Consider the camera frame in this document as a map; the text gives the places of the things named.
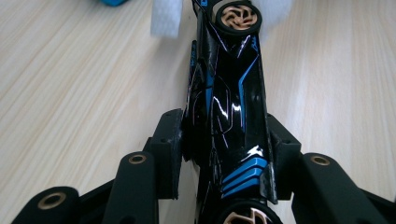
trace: wooden table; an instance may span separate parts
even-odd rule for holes
[[[149,35],[151,1],[0,1],[0,222],[38,192],[86,193],[141,150],[163,112],[184,107],[196,19],[178,39]],[[363,189],[396,192],[396,3],[296,0],[262,43],[268,110],[303,152],[336,159]],[[193,223],[183,163],[161,223]],[[289,202],[274,208],[293,223]]]

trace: blue object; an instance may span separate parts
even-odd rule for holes
[[[242,189],[260,185],[260,176],[267,161],[263,158],[252,158],[245,161],[222,181],[222,198],[232,195]]]
[[[206,114],[209,115],[210,104],[212,103],[213,77],[209,72],[206,74]]]
[[[245,131],[245,101],[244,101],[244,80],[247,77],[251,67],[253,66],[253,64],[257,61],[257,59],[259,58],[259,56],[257,56],[253,63],[248,67],[247,71],[244,73],[244,75],[242,75],[242,77],[239,79],[238,81],[238,88],[239,88],[239,97],[241,99],[241,116],[242,116],[242,129]]]
[[[111,7],[117,7],[128,0],[102,0],[102,2]]]

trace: gold spoked wheel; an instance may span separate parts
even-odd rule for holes
[[[248,6],[229,6],[222,11],[221,21],[235,30],[246,30],[256,24],[257,14]]]
[[[272,223],[263,211],[256,208],[250,208],[250,215],[248,217],[232,212],[224,220],[224,224],[247,223],[247,224],[269,224]]]
[[[216,25],[230,35],[249,35],[260,30],[262,14],[248,1],[231,2],[217,11]]]

